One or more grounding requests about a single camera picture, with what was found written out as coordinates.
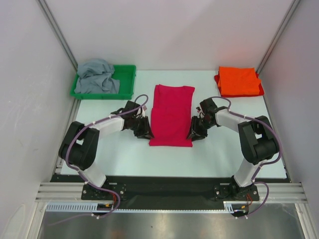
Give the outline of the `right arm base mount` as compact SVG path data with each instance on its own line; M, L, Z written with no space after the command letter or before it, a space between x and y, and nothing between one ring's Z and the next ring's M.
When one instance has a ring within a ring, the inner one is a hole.
M255 185L237 187L235 184L220 183L213 187L213 199L216 201L259 201L258 189Z

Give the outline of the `crimson red t shirt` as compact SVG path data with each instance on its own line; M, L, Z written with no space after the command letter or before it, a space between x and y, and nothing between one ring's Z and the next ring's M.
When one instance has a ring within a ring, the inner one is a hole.
M195 87L156 85L151 112L154 138L150 146L192 147L187 138L191 126L191 105Z

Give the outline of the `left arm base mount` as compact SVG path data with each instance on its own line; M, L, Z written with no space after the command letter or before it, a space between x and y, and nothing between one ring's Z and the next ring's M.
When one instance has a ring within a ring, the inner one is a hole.
M116 192L121 200L126 200L126 186L125 184L110 183L107 189ZM114 193L106 192L96 189L90 185L84 185L82 189L81 199L86 201L105 201L113 200L116 195Z

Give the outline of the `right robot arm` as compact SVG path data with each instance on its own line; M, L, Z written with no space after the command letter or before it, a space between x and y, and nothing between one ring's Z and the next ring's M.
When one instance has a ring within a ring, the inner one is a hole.
M267 117L251 118L226 107L208 110L202 117L193 116L187 139L204 139L207 137L207 130L213 126L227 127L239 134L244 159L232 177L235 184L230 187L230 195L241 200L248 194L247 187L255 182L260 169L278 162L282 157L280 140Z

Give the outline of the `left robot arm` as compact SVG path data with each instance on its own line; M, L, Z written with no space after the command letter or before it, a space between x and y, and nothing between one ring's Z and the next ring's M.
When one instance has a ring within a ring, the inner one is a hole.
M106 121L88 125L74 121L59 148L58 156L84 177L85 182L94 185L92 193L98 199L105 199L110 193L110 187L105 184L107 178L95 163L99 139L126 129L132 130L137 138L154 138L148 117L108 117Z

